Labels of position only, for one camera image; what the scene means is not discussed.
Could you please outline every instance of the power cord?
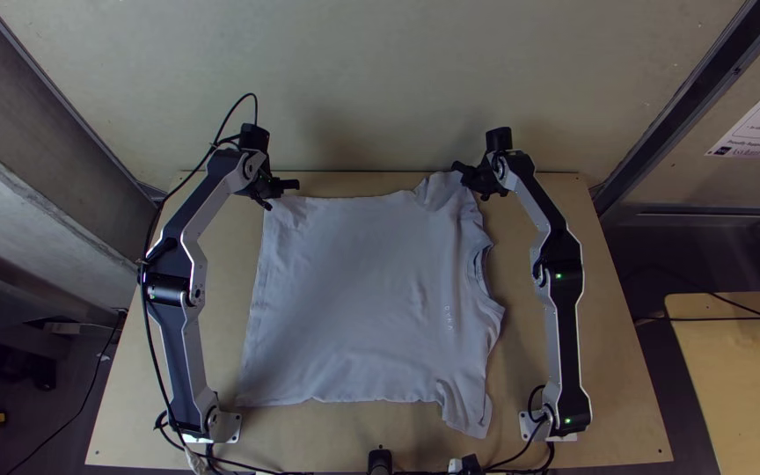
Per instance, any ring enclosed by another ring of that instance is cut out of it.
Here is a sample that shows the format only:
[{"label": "power cord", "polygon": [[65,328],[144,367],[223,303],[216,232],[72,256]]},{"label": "power cord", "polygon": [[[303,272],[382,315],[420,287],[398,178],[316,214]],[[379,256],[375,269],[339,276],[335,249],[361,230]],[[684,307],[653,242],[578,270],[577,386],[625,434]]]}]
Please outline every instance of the power cord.
[{"label": "power cord", "polygon": [[656,272],[659,272],[661,274],[668,275],[670,277],[673,277],[679,281],[682,281],[694,289],[699,290],[700,292],[704,294],[708,294],[721,302],[728,303],[729,305],[732,305],[734,307],[737,307],[739,309],[748,311],[752,314],[757,315],[757,317],[712,317],[712,318],[671,318],[671,317],[641,317],[641,318],[635,318],[633,321],[639,321],[639,320],[666,320],[666,321],[674,321],[674,322],[714,322],[714,321],[727,321],[727,320],[760,320],[760,311],[757,311],[755,309],[752,309],[742,303],[737,303],[734,300],[729,300],[728,298],[725,298],[722,295],[719,295],[717,292],[712,292],[709,289],[706,289],[704,286],[692,281],[688,277],[685,277],[682,274],[679,274],[676,271],[673,271],[671,269],[668,269],[666,267],[660,266],[658,264],[647,264],[645,266],[637,267],[633,269],[632,271],[628,272],[621,281],[627,282],[634,276],[638,274],[643,274],[646,271],[654,270]]},{"label": "power cord", "polygon": [[107,347],[110,346],[110,342],[113,341],[113,336],[116,334],[116,330],[119,329],[119,325],[122,323],[122,320],[125,318],[125,315],[127,313],[125,311],[117,311],[117,318],[116,323],[113,325],[113,330],[110,332],[110,337],[105,342],[104,347],[101,348],[101,353],[99,354],[99,360],[96,362],[96,368],[92,372],[92,380],[90,381],[90,387],[87,388],[87,393],[84,394],[84,401],[81,402],[81,407],[78,408],[78,412],[75,413],[72,417],[69,418],[62,426],[57,428],[49,437],[46,437],[46,440],[43,442],[40,442],[40,445],[34,448],[34,450],[31,451],[30,454],[28,454],[25,458],[19,461],[18,464],[14,465],[13,468],[7,471],[7,475],[11,475],[13,472],[15,472],[19,467],[21,467],[25,462],[27,462],[31,457],[33,457],[37,452],[40,451],[40,449],[43,448],[49,441],[55,438],[56,435],[60,434],[66,427],[69,426],[69,424],[72,423],[73,420],[77,419],[79,415],[81,415],[81,412],[84,411],[84,408],[87,406],[87,401],[90,399],[90,395],[92,394],[92,388],[96,385],[96,378],[99,376],[99,368],[101,368],[101,357],[105,354],[107,351]]}]

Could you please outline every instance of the desk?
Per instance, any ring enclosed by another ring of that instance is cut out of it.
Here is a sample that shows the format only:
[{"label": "desk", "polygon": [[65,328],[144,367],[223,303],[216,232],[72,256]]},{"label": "desk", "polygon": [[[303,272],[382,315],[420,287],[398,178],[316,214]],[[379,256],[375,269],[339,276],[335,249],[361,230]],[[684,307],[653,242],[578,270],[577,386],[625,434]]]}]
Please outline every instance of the desk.
[{"label": "desk", "polygon": [[[760,292],[722,294],[760,311]],[[752,317],[707,294],[667,296],[672,318]],[[760,473],[760,321],[673,322],[724,475]]]},{"label": "desk", "polygon": [[[167,219],[201,179],[166,205]],[[371,196],[411,189],[421,172],[284,172],[300,179],[301,194],[318,197]],[[671,460],[667,435],[600,223],[586,185],[573,174],[539,175],[583,245],[587,272],[580,301],[583,383],[594,421],[580,441],[557,444],[556,467],[640,464]],[[495,243],[487,277],[493,296],[506,307],[500,339],[492,352],[487,391],[493,401],[488,437],[477,440],[445,425],[436,404],[387,402],[243,409],[238,444],[216,454],[240,462],[291,471],[362,471],[368,451],[383,444],[398,469],[447,470],[448,460],[476,453],[481,463],[517,452],[523,445],[518,411],[532,388],[547,379],[543,307],[530,278],[535,226],[515,197],[480,203],[486,231]],[[259,253],[262,209],[232,197],[201,236],[208,256],[208,301],[201,336],[208,383],[220,400],[236,395],[247,311]],[[154,325],[155,335],[159,335]],[[87,464],[183,468],[184,456],[151,427],[163,403],[145,343],[139,296],[116,351]],[[536,443],[516,468],[540,464],[546,447]]]}]

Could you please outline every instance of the black cable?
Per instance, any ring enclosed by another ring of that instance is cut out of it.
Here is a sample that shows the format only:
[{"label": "black cable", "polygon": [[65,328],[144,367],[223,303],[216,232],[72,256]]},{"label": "black cable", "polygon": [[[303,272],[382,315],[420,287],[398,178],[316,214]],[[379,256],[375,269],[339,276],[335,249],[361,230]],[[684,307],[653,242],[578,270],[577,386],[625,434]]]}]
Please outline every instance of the black cable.
[{"label": "black cable", "polygon": [[531,392],[530,396],[527,398],[527,413],[530,415],[530,419],[532,419],[533,422],[541,422],[542,420],[547,418],[547,414],[541,414],[541,417],[538,419],[532,417],[532,399],[536,396],[536,393],[539,391],[542,391],[544,389],[544,384],[541,384],[540,386],[536,386]]},{"label": "black cable", "polygon": [[107,347],[110,346],[110,342],[113,341],[113,336],[116,334],[116,330],[119,328],[119,324],[122,322],[122,318],[125,316],[125,312],[120,311],[118,313],[118,317],[116,318],[116,323],[113,325],[113,330],[110,332],[110,337],[107,339],[107,342],[105,342],[104,347],[101,348],[101,353],[99,354],[99,360],[96,362],[96,368],[92,372],[92,381],[90,381],[90,387],[87,388],[87,393],[84,395],[84,401],[81,402],[81,407],[78,408],[78,412],[75,413],[72,417],[69,418],[69,420],[66,421],[62,426],[57,428],[57,430],[54,431],[49,437],[46,437],[46,440],[40,443],[34,450],[31,451],[30,454],[28,454],[25,458],[23,458],[21,461],[19,461],[18,464],[14,465],[13,468],[7,471],[7,475],[11,475],[13,472],[15,472],[19,467],[21,467],[25,462],[28,461],[31,457],[34,456],[37,452],[40,451],[40,449],[43,448],[44,445],[46,445],[49,441],[55,438],[56,435],[60,434],[61,431],[63,431],[66,427],[69,426],[69,424],[72,423],[73,420],[77,419],[79,415],[81,415],[81,412],[84,411],[84,408],[87,406],[87,400],[90,399],[90,394],[92,394],[92,388],[96,385],[96,378],[99,376],[99,369],[101,368],[101,357],[105,354],[105,351],[107,351]]},{"label": "black cable", "polygon": [[711,290],[706,289],[702,285],[699,285],[698,283],[692,281],[691,279],[685,277],[684,275],[679,274],[676,271],[670,270],[666,267],[660,266],[658,264],[648,264],[646,266],[641,266],[636,269],[633,269],[629,273],[627,273],[621,281],[626,282],[629,281],[632,277],[638,274],[642,274],[646,272],[647,270],[655,270],[657,272],[660,272],[662,274],[666,274],[670,277],[673,277],[675,279],[678,279],[679,281],[685,282],[688,285],[692,286],[694,289],[699,290],[700,292],[704,294],[708,294],[721,302],[728,303],[729,305],[732,305],[734,307],[737,307],[739,309],[748,311],[750,313],[753,313],[757,315],[758,317],[723,317],[723,318],[670,318],[670,317],[659,317],[659,318],[646,318],[648,320],[671,320],[671,321],[682,321],[682,322],[700,322],[700,321],[722,321],[722,320],[760,320],[760,311],[757,311],[755,309],[752,309],[742,303],[737,303],[734,300],[729,300],[728,298],[725,298],[724,296],[719,295],[717,292],[712,292]]},{"label": "black cable", "polygon": [[215,475],[223,475],[216,466],[213,465],[213,461],[210,458],[213,456],[213,444],[207,444],[207,448],[204,450],[204,454],[207,456],[207,468],[210,469]]}]

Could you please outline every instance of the wrinkled fabric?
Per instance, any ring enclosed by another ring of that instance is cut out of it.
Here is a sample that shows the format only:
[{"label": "wrinkled fabric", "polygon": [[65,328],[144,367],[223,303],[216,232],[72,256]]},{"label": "wrinkled fabric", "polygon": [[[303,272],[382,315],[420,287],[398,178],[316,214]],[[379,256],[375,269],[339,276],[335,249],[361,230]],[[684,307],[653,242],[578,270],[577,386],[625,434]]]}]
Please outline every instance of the wrinkled fabric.
[{"label": "wrinkled fabric", "polygon": [[270,202],[237,404],[437,402],[450,427],[484,438],[503,307],[487,293],[492,242],[459,175]]}]

